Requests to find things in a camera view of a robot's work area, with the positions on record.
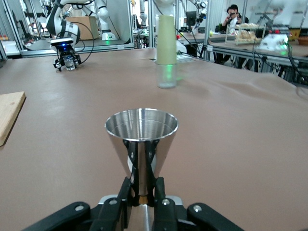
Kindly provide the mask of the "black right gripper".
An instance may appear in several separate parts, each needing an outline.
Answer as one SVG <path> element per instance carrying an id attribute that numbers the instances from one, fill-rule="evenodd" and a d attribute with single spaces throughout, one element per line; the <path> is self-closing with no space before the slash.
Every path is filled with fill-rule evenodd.
<path id="1" fill-rule="evenodd" d="M 64 56 L 73 56 L 73 67 L 76 69 L 78 65 L 81 64 L 81 59 L 79 54 L 75 54 L 75 50 L 71 45 L 67 46 L 58 46 L 56 47 L 59 54 L 60 58 L 54 58 L 53 59 L 53 66 L 56 68 L 59 72 L 62 71 L 62 67 L 64 65 L 63 58 Z"/>

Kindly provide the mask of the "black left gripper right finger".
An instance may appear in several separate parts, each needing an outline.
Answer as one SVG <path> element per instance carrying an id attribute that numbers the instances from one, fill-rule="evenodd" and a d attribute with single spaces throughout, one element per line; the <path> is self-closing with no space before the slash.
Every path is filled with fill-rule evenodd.
<path id="1" fill-rule="evenodd" d="M 241 231 L 242 228 L 204 203 L 185 208 L 181 199 L 167 197 L 162 177 L 154 187 L 154 231 Z"/>

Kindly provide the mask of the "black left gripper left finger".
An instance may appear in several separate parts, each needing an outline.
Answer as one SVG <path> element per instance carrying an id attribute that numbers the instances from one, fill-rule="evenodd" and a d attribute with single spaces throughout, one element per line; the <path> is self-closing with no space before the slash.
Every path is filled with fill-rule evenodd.
<path id="1" fill-rule="evenodd" d="M 132 183 L 125 178 L 117 195 L 102 197 L 94 208 L 74 202 L 24 228 L 25 231 L 122 231 L 128 227 Z"/>

